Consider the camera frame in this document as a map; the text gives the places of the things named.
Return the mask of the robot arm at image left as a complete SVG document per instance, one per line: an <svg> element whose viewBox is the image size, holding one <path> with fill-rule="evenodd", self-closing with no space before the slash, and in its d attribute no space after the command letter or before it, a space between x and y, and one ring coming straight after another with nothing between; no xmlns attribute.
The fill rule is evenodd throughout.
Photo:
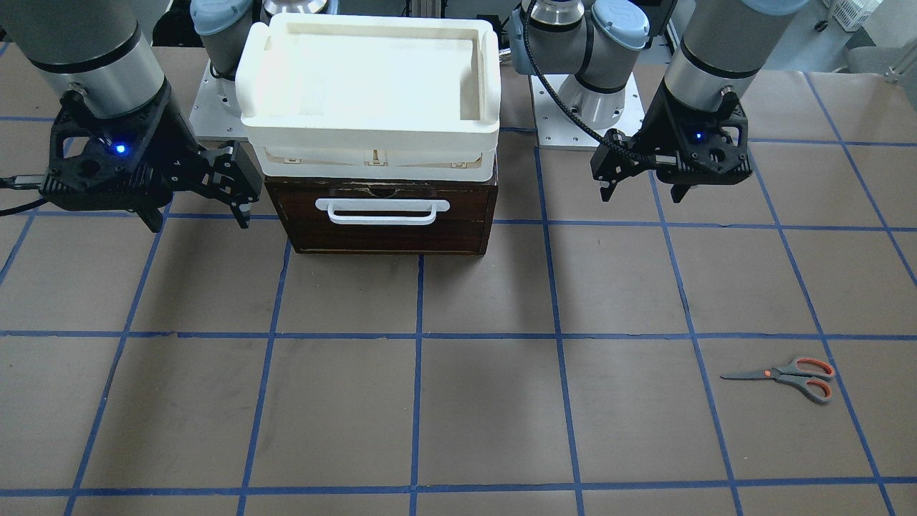
<svg viewBox="0 0 917 516"><path fill-rule="evenodd" d="M45 203L125 210L157 233L173 194L192 191L226 204L248 228L261 174L238 141L198 143L128 3L4 1L2 27L60 103L46 171L2 179L39 199L3 216Z"/></svg>

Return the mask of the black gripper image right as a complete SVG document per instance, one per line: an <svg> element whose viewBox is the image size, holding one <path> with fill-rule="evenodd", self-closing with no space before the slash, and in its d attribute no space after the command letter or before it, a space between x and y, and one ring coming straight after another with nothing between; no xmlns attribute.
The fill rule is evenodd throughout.
<svg viewBox="0 0 917 516"><path fill-rule="evenodd" d="M655 169L655 156L675 159L672 166L662 163L656 168L658 179L672 185L675 204L681 203L695 185L737 185L753 173L747 130L747 116L736 92L715 95L713 111L709 112L682 104L666 84L661 84L633 145L622 131L610 128L605 132L610 145L601 143L590 159L600 199L609 202L622 180Z"/></svg>

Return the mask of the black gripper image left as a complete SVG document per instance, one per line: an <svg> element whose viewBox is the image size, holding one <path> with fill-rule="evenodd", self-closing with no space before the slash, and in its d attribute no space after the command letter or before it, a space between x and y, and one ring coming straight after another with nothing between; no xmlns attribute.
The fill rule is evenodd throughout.
<svg viewBox="0 0 917 516"><path fill-rule="evenodd" d="M263 177L242 143L199 146L168 81L134 111L98 118L88 91L71 86L50 131L48 172L39 192L66 210L132 210L153 233L173 191L198 183L198 194L227 206L242 229L259 201Z"/></svg>

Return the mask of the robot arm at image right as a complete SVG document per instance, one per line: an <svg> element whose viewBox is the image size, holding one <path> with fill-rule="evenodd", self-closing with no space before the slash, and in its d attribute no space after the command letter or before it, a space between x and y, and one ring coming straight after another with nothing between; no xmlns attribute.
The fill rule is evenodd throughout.
<svg viewBox="0 0 917 516"><path fill-rule="evenodd" d="M641 127L615 128L638 55L652 38L631 1L523 1L509 16L515 71L534 76L571 124L596 141L600 198L653 171L678 203L694 186L731 186L754 169L741 98L805 3L698 1Z"/></svg>

